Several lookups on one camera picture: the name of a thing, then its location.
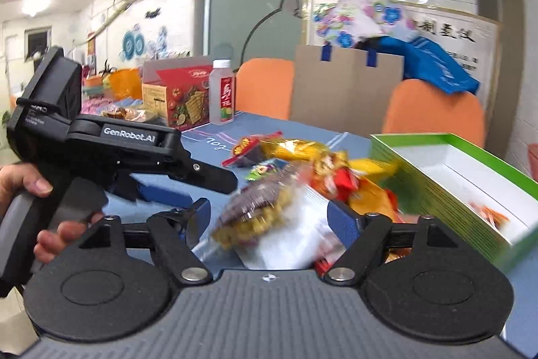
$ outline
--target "bottle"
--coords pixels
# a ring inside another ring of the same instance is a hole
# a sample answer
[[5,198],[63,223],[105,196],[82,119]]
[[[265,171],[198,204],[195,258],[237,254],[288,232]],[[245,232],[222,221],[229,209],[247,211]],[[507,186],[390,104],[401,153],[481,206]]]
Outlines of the bottle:
[[223,125],[233,121],[235,77],[230,60],[215,60],[209,74],[209,122]]

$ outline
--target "window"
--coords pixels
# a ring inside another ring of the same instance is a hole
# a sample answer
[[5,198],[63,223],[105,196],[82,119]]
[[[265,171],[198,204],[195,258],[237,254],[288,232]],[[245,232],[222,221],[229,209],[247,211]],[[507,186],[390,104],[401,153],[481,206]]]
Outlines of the window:
[[35,30],[26,30],[24,32],[24,58],[28,62],[32,60],[36,52],[41,55],[50,46],[50,27],[39,28]]

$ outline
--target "finger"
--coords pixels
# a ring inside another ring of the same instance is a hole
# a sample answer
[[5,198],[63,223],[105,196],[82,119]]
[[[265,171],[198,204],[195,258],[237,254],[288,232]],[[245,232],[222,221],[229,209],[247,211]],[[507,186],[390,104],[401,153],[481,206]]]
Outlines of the finger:
[[104,213],[103,212],[96,212],[91,216],[90,224],[95,224],[96,222],[101,221],[103,219]]
[[37,243],[52,254],[60,254],[61,251],[67,246],[64,240],[56,233],[49,232],[48,230],[42,230],[37,235]]
[[29,163],[4,166],[0,169],[0,214],[5,214],[13,197],[23,187],[39,197],[52,192],[51,184],[35,166]]
[[86,224],[76,221],[64,221],[58,226],[58,236],[65,243],[71,243],[80,238],[86,231]]
[[54,259],[54,254],[48,252],[43,248],[41,244],[37,244],[34,247],[34,256],[36,256],[36,259],[43,263],[50,263],[52,262],[52,259]]

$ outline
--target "cracker box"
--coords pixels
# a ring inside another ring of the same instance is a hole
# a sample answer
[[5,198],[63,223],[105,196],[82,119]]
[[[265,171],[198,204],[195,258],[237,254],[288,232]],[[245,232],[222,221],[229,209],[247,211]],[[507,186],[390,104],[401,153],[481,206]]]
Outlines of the cracker box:
[[142,99],[168,127],[188,130],[209,122],[208,57],[149,60],[144,63]]

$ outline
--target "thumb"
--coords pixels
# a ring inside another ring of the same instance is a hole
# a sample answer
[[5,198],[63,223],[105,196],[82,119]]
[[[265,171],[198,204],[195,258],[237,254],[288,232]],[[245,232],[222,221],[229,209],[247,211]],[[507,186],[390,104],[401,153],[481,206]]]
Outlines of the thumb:
[[29,163],[8,165],[0,169],[0,215],[4,215],[15,194],[22,188],[39,197],[52,192],[52,185]]

